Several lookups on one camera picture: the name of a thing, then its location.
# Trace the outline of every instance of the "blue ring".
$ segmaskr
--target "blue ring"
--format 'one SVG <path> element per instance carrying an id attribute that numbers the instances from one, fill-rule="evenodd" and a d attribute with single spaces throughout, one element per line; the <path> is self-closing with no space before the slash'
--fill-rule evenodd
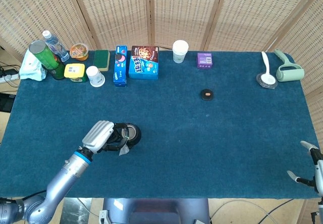
<path id="1" fill-rule="evenodd" d="M 88 160 L 85 156 L 83 156 L 81 153 L 79 153 L 79 152 L 74 152 L 74 154 L 76 155 L 76 156 L 78 156 L 78 157 L 80 157 L 81 159 L 83 159 L 84 161 L 86 161 L 88 164 L 91 164 L 91 161 L 90 160 Z"/>

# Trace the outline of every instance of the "round black object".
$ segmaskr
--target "round black object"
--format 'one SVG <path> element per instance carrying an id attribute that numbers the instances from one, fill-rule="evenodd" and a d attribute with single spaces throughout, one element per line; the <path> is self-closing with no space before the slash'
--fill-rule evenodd
<path id="1" fill-rule="evenodd" d="M 129 130 L 129 139 L 127 141 L 127 145 L 129 148 L 132 148 L 134 145 L 136 145 L 140 139 L 141 139 L 141 131 L 139 127 L 137 127 L 134 124 L 127 123 L 127 127 Z M 121 131 L 122 137 L 125 137 L 125 129 L 122 129 Z"/>
<path id="2" fill-rule="evenodd" d="M 210 89 L 203 89 L 201 91 L 201 98 L 204 100 L 212 100 L 213 99 L 213 92 Z"/>

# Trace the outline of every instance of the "blue box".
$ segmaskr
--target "blue box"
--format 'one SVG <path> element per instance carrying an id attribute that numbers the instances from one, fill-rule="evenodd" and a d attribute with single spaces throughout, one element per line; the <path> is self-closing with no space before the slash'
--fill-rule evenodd
<path id="1" fill-rule="evenodd" d="M 158 79 L 158 46 L 132 46 L 129 77 L 132 79 Z"/>
<path id="2" fill-rule="evenodd" d="M 113 83 L 115 86 L 126 87 L 127 85 L 127 46 L 117 46 L 115 59 L 115 72 Z"/>

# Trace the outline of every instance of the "green sponge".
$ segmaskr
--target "green sponge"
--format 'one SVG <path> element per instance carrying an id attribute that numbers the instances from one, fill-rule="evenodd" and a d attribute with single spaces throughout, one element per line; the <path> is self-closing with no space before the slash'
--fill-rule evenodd
<path id="1" fill-rule="evenodd" d="M 108 71 L 110 61 L 110 52 L 108 50 L 96 50 L 94 54 L 94 63 L 100 71 Z"/>

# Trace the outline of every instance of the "woven panel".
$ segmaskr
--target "woven panel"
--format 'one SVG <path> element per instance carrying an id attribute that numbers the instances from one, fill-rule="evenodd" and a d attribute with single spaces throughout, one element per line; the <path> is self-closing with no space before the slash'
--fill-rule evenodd
<path id="1" fill-rule="evenodd" d="M 315 133 L 323 149 L 323 98 L 308 104 L 309 112 L 311 114 L 312 122 L 315 128 Z"/>
<path id="2" fill-rule="evenodd" d="M 99 48 L 115 50 L 117 44 L 131 48 L 148 43 L 145 0 L 82 0 L 82 3 Z"/>
<path id="3" fill-rule="evenodd" d="M 200 50 L 214 0 L 154 0 L 155 42 L 172 47 L 184 39 L 190 50 Z"/>
<path id="4" fill-rule="evenodd" d="M 43 30 L 56 34 L 66 48 L 90 45 L 71 0 L 0 0 L 0 36 L 19 54 L 43 39 Z"/>
<path id="5" fill-rule="evenodd" d="M 224 0 L 209 50 L 260 51 L 300 0 Z"/>
<path id="6" fill-rule="evenodd" d="M 302 80 L 305 94 L 323 85 L 322 46 L 323 0 L 315 0 L 277 45 L 305 69 Z"/>

